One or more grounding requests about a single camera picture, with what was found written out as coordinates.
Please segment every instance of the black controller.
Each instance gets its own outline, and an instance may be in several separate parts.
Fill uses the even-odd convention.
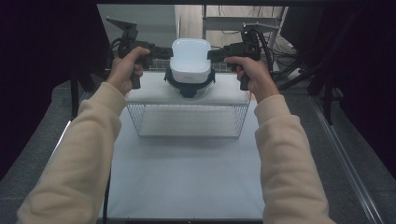
[[[211,60],[212,63],[224,62],[224,58],[238,56],[238,57],[249,57],[255,61],[261,58],[261,48],[259,38],[255,32],[244,31],[241,32],[242,43],[235,43],[228,46],[224,46],[223,49],[210,50],[207,53],[207,59]],[[227,63],[227,67],[231,67],[232,71],[236,70],[235,63]],[[250,78],[244,74],[241,77],[240,90],[248,91],[248,82]]]
[[[111,23],[113,23],[115,26],[119,27],[123,31],[118,48],[118,53],[120,58],[124,58],[136,47],[149,49],[150,54],[140,56],[135,62],[135,63],[141,63],[144,69],[149,69],[149,66],[153,64],[152,60],[170,59],[171,57],[174,56],[172,48],[156,47],[155,44],[150,44],[149,42],[136,40],[138,32],[136,30],[135,23],[130,23],[128,21],[118,21],[110,18],[107,18],[106,20],[110,21]],[[140,76],[138,76],[135,73],[131,74],[131,81],[132,81],[133,90],[140,89]]]

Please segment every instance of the sleeve cuff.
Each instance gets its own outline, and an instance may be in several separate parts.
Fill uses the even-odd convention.
[[[262,100],[254,110],[259,125],[278,116],[290,115],[285,97],[277,94]]]
[[[120,116],[123,108],[126,106],[125,97],[119,90],[107,82],[102,82],[90,101],[108,107],[117,116]]]

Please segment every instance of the long-sleeve shirt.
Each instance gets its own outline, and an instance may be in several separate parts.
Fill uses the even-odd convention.
[[[114,142],[120,132],[122,94],[102,83],[81,103],[35,188],[18,211],[20,223],[93,223],[105,195]],[[264,223],[333,223],[299,118],[282,95],[255,109],[262,160]]]

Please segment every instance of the person's right arm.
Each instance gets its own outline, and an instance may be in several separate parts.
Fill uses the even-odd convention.
[[[232,57],[237,75],[250,77],[248,88],[257,99],[256,144],[262,160],[264,223],[333,223],[329,205],[300,119],[293,116],[265,65]]]

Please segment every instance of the white wall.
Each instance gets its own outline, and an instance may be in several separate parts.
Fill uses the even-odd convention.
[[[177,39],[178,15],[173,5],[110,5],[98,4],[109,42],[121,37],[122,30],[106,21],[112,19],[135,22],[137,40],[148,41],[159,47],[172,47]]]

